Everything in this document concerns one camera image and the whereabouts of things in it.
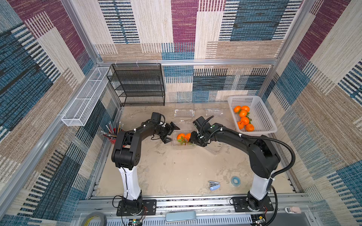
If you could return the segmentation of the clear clamshell container front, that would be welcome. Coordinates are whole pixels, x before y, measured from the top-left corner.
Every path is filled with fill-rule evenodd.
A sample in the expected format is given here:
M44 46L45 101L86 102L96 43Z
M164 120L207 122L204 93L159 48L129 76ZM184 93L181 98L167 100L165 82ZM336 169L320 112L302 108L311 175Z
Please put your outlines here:
M194 148L196 145L190 143L189 139L191 137L192 130L185 131L174 131L172 133L172 142L171 145L175 149L189 149Z

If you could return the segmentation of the clear clamshell container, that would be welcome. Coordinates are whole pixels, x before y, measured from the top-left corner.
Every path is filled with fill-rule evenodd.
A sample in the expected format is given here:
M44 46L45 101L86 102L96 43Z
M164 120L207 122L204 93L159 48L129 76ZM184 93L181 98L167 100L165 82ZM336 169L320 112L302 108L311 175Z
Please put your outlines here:
M193 118L195 110L193 109L175 109L174 117L176 118Z
M205 149L213 155L218 155L229 150L227 144L215 141L212 141L210 144L208 144Z
M214 116L214 117L223 117L224 116L224 109L221 108L206 108L205 115L207 117Z
M185 131L174 131L172 133L172 142L171 145L175 149L189 149L194 148L196 145L190 143L189 139L191 137L192 130Z

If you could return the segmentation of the clear clamshell container back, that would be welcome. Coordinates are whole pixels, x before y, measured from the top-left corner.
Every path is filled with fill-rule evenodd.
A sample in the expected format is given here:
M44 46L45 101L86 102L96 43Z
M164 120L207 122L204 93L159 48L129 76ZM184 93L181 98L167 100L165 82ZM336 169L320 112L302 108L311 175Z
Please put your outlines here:
M214 116L214 117L223 117L224 116L224 109L221 108L206 108L205 115L207 117Z

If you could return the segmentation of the orange pair with leaves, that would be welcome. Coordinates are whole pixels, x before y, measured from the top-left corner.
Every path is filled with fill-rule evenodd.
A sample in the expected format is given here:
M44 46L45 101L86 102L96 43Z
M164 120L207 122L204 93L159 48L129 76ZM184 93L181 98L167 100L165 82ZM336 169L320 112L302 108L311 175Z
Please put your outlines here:
M240 113L241 111L246 111L247 113L249 113L249 111L250 111L250 108L248 107L248 106L236 106L236 107L234 107L234 112L235 113Z

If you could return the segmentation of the white plastic perforated basket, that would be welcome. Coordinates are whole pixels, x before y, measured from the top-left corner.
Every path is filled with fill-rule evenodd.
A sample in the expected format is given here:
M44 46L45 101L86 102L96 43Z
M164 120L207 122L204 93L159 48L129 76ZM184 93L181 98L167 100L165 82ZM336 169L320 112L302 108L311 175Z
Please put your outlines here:
M229 96L227 98L230 111L232 112L236 131L250 136L268 135L277 132L277 126L266 108L264 102L259 96L241 95ZM234 111L234 108L247 106L250 108L248 117L251 119L251 124L254 126L253 131L246 131L245 128L239 129L238 122L240 121L239 113Z

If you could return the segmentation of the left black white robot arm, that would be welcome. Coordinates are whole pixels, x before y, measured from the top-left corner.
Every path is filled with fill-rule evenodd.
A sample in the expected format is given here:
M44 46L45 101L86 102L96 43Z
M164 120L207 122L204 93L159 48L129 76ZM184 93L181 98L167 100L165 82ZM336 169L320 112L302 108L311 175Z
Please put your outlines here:
M179 129L173 122L166 123L161 113L153 112L151 118L143 122L141 126L130 131L119 132L111 154L112 162L121 173L124 189L117 207L117 216L137 216L147 208L143 203L137 173L142 141L157 135L164 144L167 144L172 141L169 136Z

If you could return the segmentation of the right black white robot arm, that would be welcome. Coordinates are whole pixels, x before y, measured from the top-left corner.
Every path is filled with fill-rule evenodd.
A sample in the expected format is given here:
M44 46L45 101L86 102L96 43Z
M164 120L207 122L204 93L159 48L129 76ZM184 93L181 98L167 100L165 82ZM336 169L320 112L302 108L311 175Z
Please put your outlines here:
M272 174L278 168L280 157L268 137L249 137L231 130L219 123L211 125L199 117L193 121L197 131L191 133L189 141L200 147L206 147L209 141L221 142L235 147L249 156L250 167L254 173L253 183L247 195L248 208L260 210L266 203L266 197L272 186Z

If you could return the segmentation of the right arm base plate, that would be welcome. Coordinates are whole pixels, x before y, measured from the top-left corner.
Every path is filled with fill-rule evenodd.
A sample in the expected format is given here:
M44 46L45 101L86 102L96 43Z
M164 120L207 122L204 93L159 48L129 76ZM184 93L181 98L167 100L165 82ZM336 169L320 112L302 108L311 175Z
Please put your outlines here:
M258 211L274 211L271 199L268 195L262 200L257 200L252 196L236 196L231 198L231 205L236 212L258 212Z

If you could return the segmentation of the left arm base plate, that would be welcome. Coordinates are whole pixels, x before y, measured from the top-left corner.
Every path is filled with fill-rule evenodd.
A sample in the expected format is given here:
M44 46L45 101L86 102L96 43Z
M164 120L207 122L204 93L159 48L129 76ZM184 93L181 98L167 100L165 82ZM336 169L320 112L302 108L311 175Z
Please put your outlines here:
M156 214L157 200L146 199L146 200L127 200L122 199L117 207L116 215L118 217L124 216L153 216Z

